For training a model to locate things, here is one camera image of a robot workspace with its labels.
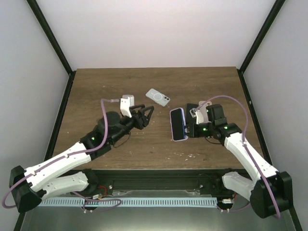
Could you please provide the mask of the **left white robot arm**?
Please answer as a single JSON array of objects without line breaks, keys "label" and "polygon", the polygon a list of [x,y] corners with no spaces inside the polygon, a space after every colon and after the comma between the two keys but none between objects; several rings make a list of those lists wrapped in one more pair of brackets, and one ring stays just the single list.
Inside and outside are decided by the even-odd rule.
[{"label": "left white robot arm", "polygon": [[63,176],[75,167],[103,156],[122,137],[136,128],[149,125],[153,106],[130,106],[129,115],[115,111],[106,112],[93,130],[64,152],[32,167],[16,166],[10,171],[9,193],[13,196],[19,213],[36,208],[42,201],[64,193],[85,191],[94,194],[98,190],[96,176],[86,169],[74,175]]}]

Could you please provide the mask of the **black frame post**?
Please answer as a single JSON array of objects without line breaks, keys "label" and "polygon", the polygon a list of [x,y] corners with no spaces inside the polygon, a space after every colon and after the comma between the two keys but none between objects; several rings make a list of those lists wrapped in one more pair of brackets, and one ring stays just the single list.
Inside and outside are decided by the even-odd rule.
[{"label": "black frame post", "polygon": [[71,76],[74,71],[72,70],[65,54],[63,53],[48,21],[46,20],[44,13],[42,12],[38,2],[36,0],[26,0],[30,9],[32,10],[34,16],[36,17],[39,25],[41,26],[43,32],[45,33],[49,43],[51,44],[53,50],[55,51],[57,57],[59,58],[62,66],[64,67],[66,73]]},{"label": "black frame post", "polygon": [[263,39],[265,38],[266,34],[268,33],[271,25],[275,21],[277,15],[279,14],[281,8],[283,7],[285,3],[285,0],[276,0],[268,13],[261,29],[259,30],[251,48],[249,49],[241,67],[239,68],[239,71],[241,73],[244,73],[246,69],[248,68],[249,64],[251,63],[254,55],[256,54],[258,48],[260,47]]}]

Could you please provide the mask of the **dark teal phone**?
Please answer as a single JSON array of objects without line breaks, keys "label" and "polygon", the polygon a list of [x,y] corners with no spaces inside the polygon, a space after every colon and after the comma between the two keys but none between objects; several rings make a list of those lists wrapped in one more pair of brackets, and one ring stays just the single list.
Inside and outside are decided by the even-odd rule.
[{"label": "dark teal phone", "polygon": [[194,103],[187,103],[186,104],[186,114],[185,114],[185,122],[186,122],[186,124],[196,123],[196,117],[193,117],[191,115],[190,111],[193,108],[197,108],[197,107],[198,107],[198,104],[194,104]]}]

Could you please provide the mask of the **left black frame post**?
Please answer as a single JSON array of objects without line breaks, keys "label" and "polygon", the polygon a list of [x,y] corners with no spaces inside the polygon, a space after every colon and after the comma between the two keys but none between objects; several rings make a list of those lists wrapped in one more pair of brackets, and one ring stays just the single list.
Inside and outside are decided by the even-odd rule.
[{"label": "left black frame post", "polygon": [[26,0],[30,9],[32,10],[34,16],[36,17],[39,25],[41,26],[43,32],[45,33],[49,43],[51,44],[53,50],[55,51],[57,57],[59,58],[62,66],[64,67],[66,73],[71,76],[74,71],[72,70],[65,54],[63,53],[48,21],[46,20],[44,13],[42,12],[38,2],[36,0]]}]

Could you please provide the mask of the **beige phone case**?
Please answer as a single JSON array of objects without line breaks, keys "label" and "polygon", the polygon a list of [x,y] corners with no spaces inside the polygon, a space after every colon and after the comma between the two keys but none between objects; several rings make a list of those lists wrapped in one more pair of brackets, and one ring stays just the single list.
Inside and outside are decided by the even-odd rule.
[{"label": "beige phone case", "polygon": [[199,101],[198,106],[199,108],[206,108],[207,106],[212,105],[211,101]]}]

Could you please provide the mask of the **right black frame post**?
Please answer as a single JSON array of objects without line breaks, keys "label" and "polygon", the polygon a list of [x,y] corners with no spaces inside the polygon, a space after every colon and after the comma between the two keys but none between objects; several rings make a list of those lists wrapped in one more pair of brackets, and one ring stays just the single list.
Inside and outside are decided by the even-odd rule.
[{"label": "right black frame post", "polygon": [[261,29],[259,30],[251,48],[249,49],[241,67],[239,68],[239,71],[241,73],[244,73],[246,69],[248,68],[249,64],[251,63],[254,55],[256,54],[258,48],[260,47],[263,39],[265,38],[266,34],[268,33],[271,25],[275,21],[277,15],[279,14],[281,8],[283,7],[285,3],[285,0],[276,0],[268,13]]}]

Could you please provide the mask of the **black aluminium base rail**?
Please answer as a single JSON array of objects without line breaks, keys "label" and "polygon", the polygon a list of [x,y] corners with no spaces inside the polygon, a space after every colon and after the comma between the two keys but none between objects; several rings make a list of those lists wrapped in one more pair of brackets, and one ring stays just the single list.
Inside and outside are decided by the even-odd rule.
[{"label": "black aluminium base rail", "polygon": [[234,192],[223,186],[222,176],[234,171],[227,169],[151,169],[93,170],[94,185],[82,191],[90,196],[111,195],[122,191],[197,191],[201,195],[229,197]]}]

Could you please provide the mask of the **metal front plate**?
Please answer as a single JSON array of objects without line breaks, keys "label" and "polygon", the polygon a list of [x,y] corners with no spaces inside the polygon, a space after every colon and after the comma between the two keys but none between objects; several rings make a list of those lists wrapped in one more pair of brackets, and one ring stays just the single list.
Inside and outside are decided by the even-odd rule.
[{"label": "metal front plate", "polygon": [[259,218],[251,208],[222,213],[216,208],[118,207],[84,213],[78,207],[37,207],[22,231],[294,231],[289,212]]}]

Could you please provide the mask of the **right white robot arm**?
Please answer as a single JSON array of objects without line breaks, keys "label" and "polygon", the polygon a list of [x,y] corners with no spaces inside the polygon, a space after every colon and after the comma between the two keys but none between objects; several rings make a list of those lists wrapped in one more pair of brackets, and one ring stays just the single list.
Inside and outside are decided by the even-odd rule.
[{"label": "right white robot arm", "polygon": [[214,138],[242,164],[249,177],[232,171],[214,181],[220,194],[232,190],[249,201],[260,218],[267,218],[293,206],[292,178],[268,163],[243,137],[243,131],[228,123],[220,104],[186,105],[186,131],[190,138]]}]

